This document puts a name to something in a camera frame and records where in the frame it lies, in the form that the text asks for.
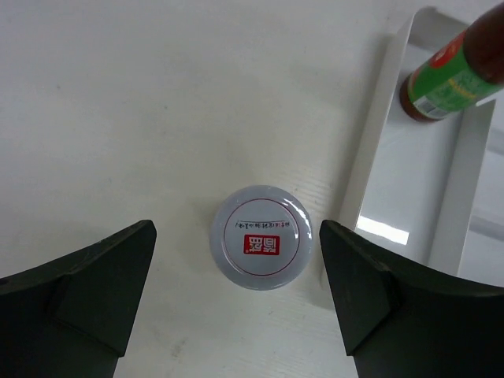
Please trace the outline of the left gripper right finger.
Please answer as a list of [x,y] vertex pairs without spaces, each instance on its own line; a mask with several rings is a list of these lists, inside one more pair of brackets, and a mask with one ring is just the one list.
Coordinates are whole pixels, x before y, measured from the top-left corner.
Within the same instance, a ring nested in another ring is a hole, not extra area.
[[324,220],[321,251],[360,377],[500,377],[503,289],[436,271]]

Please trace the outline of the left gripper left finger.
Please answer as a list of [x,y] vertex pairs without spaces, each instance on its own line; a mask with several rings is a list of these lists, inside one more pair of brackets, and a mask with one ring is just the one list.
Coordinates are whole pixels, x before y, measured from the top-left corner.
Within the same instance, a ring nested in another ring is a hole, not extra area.
[[141,220],[1,279],[3,377],[111,377],[127,350],[157,230]]

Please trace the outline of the dark spice jar white lid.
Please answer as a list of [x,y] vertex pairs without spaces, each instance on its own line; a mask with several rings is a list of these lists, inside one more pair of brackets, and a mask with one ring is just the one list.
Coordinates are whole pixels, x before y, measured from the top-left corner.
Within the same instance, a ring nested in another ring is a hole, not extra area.
[[313,252],[313,227],[302,203],[274,186],[244,187],[224,200],[209,232],[219,270],[234,284],[256,291],[296,279]]

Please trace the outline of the green label chili sauce bottle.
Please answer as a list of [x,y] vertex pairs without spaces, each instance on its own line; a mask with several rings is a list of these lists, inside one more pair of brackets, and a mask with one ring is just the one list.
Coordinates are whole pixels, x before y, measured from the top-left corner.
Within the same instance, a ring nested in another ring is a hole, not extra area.
[[480,16],[403,81],[399,100],[436,122],[503,89],[503,4]]

